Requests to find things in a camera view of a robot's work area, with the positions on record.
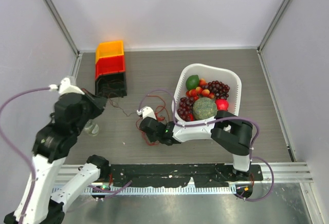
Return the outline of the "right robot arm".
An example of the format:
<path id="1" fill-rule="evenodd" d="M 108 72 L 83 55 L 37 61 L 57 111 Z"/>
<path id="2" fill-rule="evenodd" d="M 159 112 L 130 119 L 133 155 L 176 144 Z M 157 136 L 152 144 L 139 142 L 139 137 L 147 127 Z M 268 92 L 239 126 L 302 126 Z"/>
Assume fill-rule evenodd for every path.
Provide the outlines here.
<path id="1" fill-rule="evenodd" d="M 150 142 L 168 146 L 190 140 L 213 140 L 233 156 L 232 174 L 237 180 L 246 179 L 250 173 L 250 147 L 253 125 L 249 120 L 219 110 L 215 116 L 204 121 L 176 122 L 166 124 L 144 115 L 139 125 Z"/>

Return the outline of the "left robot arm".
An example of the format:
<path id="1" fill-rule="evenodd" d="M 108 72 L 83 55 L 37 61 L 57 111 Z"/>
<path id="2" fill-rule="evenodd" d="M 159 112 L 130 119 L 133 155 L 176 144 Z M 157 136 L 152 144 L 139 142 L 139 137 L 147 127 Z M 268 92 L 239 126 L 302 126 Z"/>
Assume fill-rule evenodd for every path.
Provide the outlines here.
<path id="1" fill-rule="evenodd" d="M 84 88 L 60 95 L 50 122 L 36 134 L 32 159 L 24 158 L 31 174 L 19 206 L 5 216 L 4 223 L 61 223 L 84 189 L 94 181 L 109 178 L 109 161 L 92 155 L 81 172 L 58 191 L 52 191 L 70 149 L 87 122 L 103 113 L 106 103 L 106 98 Z"/>

